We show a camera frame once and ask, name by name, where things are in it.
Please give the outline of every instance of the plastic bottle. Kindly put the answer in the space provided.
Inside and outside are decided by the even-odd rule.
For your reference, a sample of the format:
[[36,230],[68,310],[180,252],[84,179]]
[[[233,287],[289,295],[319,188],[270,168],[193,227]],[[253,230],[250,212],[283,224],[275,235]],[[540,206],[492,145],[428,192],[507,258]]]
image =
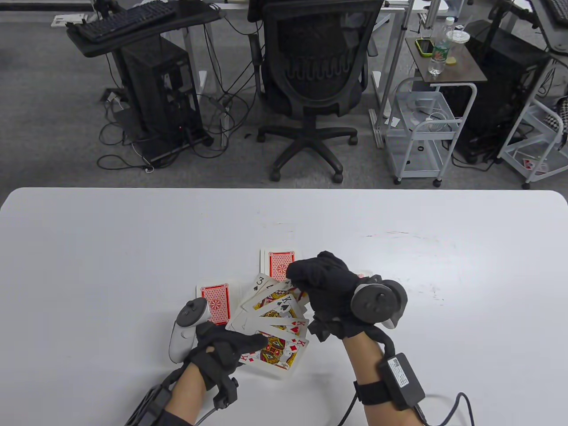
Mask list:
[[434,50],[432,52],[430,64],[428,65],[428,72],[430,72],[430,74],[434,77],[438,76],[444,70],[446,65],[446,59],[448,58],[448,52],[452,44],[453,27],[454,18],[449,16],[446,18],[444,25],[433,37],[432,42],[434,43]]

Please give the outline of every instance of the white wire cart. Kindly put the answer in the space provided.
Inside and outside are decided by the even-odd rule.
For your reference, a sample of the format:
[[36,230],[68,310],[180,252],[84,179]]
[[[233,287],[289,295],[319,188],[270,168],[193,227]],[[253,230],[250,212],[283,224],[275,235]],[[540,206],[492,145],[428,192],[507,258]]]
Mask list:
[[[544,76],[557,65],[551,61],[544,70],[497,155],[497,163],[502,159],[523,175],[525,178],[522,185],[523,189],[530,189],[531,182],[568,170],[568,148],[562,143],[562,133],[564,132],[562,119],[555,111],[535,98]],[[547,114],[556,120],[557,130],[552,129],[544,122]],[[530,132],[527,139],[509,145],[521,122],[532,126],[534,130]]]
[[[406,78],[396,87],[391,100],[392,114],[387,122],[385,147],[395,175],[394,184],[400,185],[404,178],[433,177],[432,184],[440,187],[477,96],[477,87],[470,82],[433,82],[430,87],[435,87],[435,91],[401,91],[405,84],[421,80],[420,77]],[[462,117],[454,116],[440,92],[440,87],[448,86],[471,88]]]

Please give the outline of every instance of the hand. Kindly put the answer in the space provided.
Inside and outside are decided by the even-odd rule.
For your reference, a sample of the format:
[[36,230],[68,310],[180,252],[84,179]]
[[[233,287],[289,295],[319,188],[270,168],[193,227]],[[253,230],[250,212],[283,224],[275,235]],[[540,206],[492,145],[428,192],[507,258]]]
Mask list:
[[[205,352],[215,362],[219,371],[216,375],[229,375],[241,365],[239,359],[244,353],[251,353],[268,345],[268,339],[260,334],[246,336],[235,331],[225,329],[223,325],[212,322],[200,324],[195,329],[198,345],[191,350],[184,361],[184,365],[191,362],[197,354]],[[199,369],[207,390],[215,386],[215,381],[203,369]]]
[[308,294],[315,319],[331,334],[343,339],[375,328],[351,311],[351,298],[363,280],[332,253],[321,252],[317,257],[291,263],[286,277]]

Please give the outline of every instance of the floor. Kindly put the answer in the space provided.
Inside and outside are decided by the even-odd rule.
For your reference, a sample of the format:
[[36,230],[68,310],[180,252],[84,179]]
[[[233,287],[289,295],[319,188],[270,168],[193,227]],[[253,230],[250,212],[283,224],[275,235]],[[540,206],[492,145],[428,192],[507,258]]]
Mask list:
[[[465,6],[462,22],[471,15],[486,18],[487,0]],[[359,129],[359,144],[334,140],[331,149],[342,161],[345,172],[342,185],[331,181],[331,168],[311,152],[296,156],[282,169],[279,183],[268,180],[270,164],[288,143],[267,137],[265,144],[255,142],[255,129],[262,123],[287,120],[266,112],[256,102],[245,124],[232,137],[229,149],[216,159],[205,160],[184,152],[171,167],[145,173],[139,169],[106,171],[95,162],[104,154],[119,154],[133,164],[137,155],[127,147],[107,147],[98,141],[105,124],[103,106],[98,102],[102,91],[112,87],[105,57],[84,58],[60,28],[50,28],[54,13],[3,12],[0,15],[0,204],[7,195],[23,186],[136,186],[136,187],[299,187],[299,188],[393,188],[385,153],[375,147],[367,110],[376,107],[374,92],[368,89],[361,104],[351,114],[327,117],[320,123],[351,125]],[[229,18],[242,32],[253,27],[246,13],[232,13]],[[223,75],[223,85],[232,82],[250,60],[248,40],[238,35],[224,20],[212,24],[216,52]],[[417,20],[411,22],[416,28]],[[519,22],[515,32],[535,44],[542,37],[527,23]],[[385,50],[388,27],[375,34],[379,57]],[[195,30],[199,69],[211,70],[204,45],[203,31]],[[397,80],[411,70],[410,54],[404,47]],[[380,69],[379,59],[371,67]],[[242,83],[250,76],[245,73]],[[555,84],[566,86],[566,75],[557,75]],[[212,78],[206,90],[213,91]],[[243,97],[249,103],[253,91]],[[205,106],[205,121],[211,107]],[[245,108],[235,102],[238,120]],[[108,141],[117,140],[120,131],[109,129]],[[451,166],[443,189],[519,189],[520,175],[506,164],[495,165],[488,172]],[[405,180],[397,188],[432,189],[431,179]],[[555,190],[568,197],[568,174],[559,174],[533,184],[534,189]]]

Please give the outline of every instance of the keyboard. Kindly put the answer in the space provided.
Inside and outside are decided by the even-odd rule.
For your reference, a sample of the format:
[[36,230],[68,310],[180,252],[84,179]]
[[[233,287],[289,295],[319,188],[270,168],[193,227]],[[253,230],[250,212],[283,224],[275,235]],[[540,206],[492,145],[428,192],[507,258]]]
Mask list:
[[175,14],[170,4],[157,0],[112,14],[108,18],[77,25],[77,28],[87,40],[101,43]]
[[568,27],[568,0],[543,0],[554,20],[562,27]]

